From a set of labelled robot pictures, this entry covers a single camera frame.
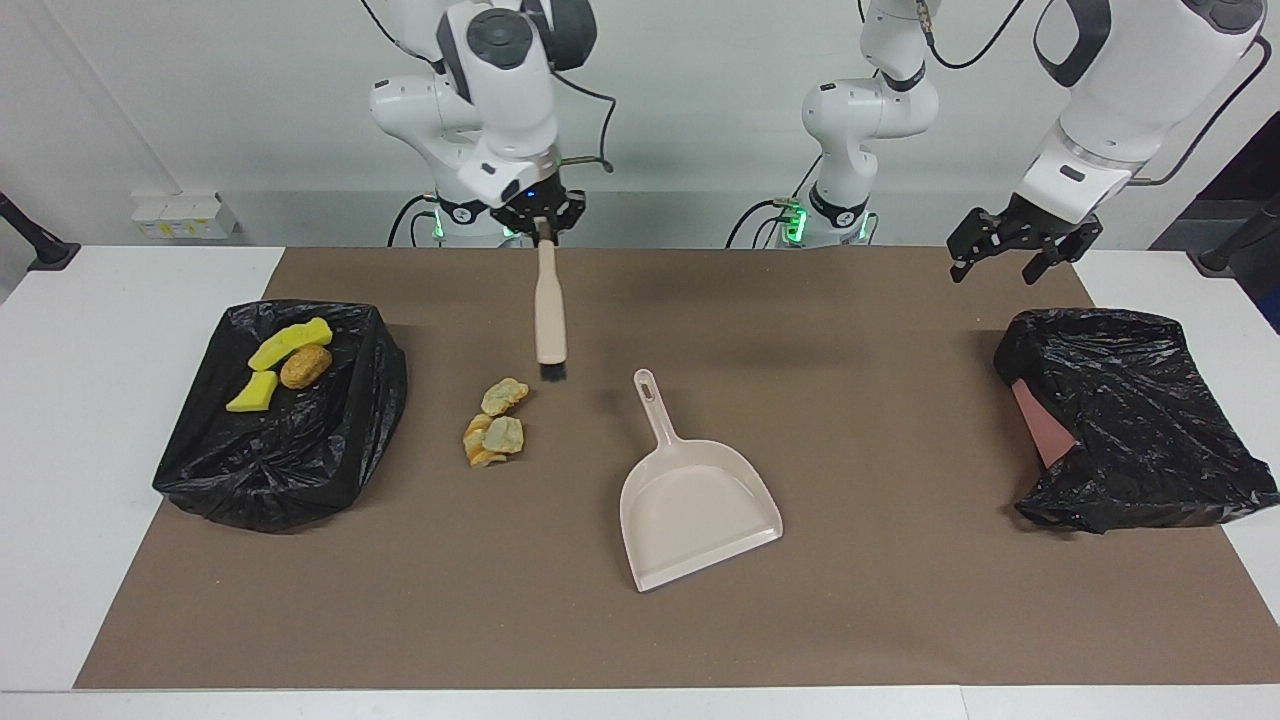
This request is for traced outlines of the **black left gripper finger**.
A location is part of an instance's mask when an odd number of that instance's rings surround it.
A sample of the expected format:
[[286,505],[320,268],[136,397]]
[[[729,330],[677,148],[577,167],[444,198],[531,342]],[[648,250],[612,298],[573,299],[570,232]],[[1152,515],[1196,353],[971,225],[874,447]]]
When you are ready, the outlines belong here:
[[1061,238],[1039,249],[1021,270],[1028,286],[1036,284],[1050,269],[1064,263],[1074,263],[1074,240]]
[[954,283],[961,283],[977,263],[1005,252],[1005,222],[1004,214],[983,208],[973,208],[960,220],[946,242],[952,259],[950,278]]

